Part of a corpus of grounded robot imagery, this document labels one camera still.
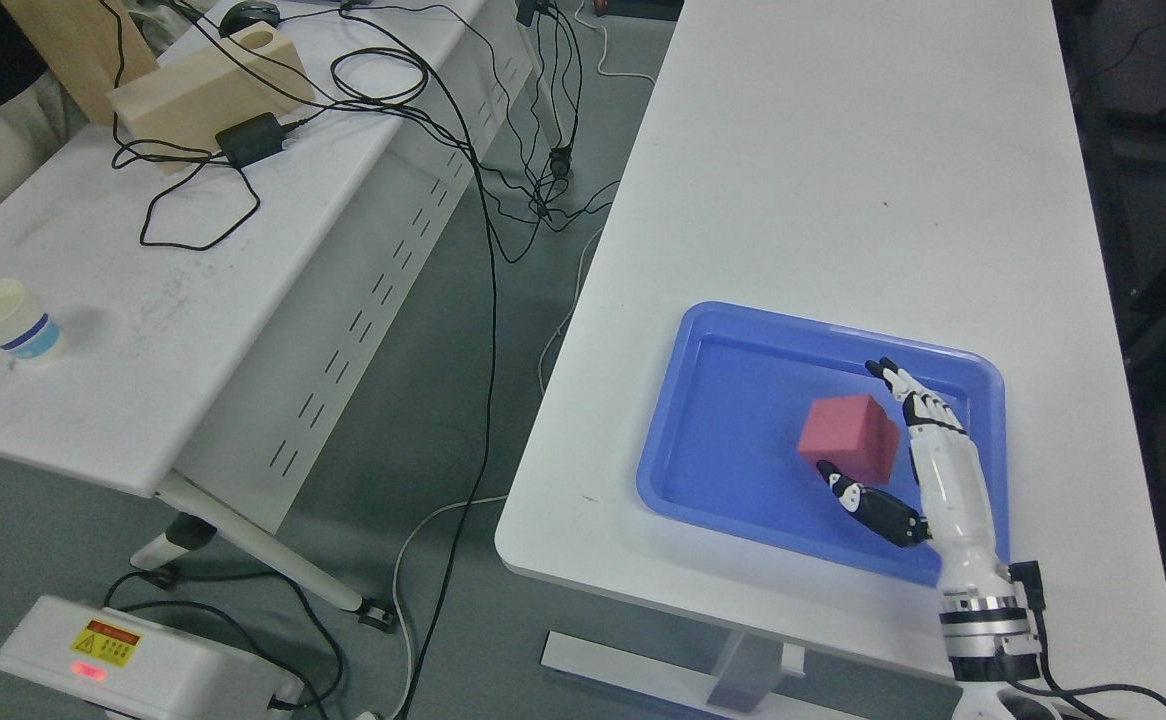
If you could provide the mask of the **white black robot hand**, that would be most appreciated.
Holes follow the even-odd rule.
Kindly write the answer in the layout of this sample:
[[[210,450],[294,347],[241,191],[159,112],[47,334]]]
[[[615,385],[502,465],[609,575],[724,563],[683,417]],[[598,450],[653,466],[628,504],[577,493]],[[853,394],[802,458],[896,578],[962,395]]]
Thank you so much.
[[[838,464],[817,461],[840,506],[859,524],[900,547],[927,543],[941,560],[936,588],[941,611],[982,611],[1014,606],[1014,588],[996,552],[979,450],[953,408],[893,359],[868,359],[902,407],[921,506],[912,509],[852,478]]]

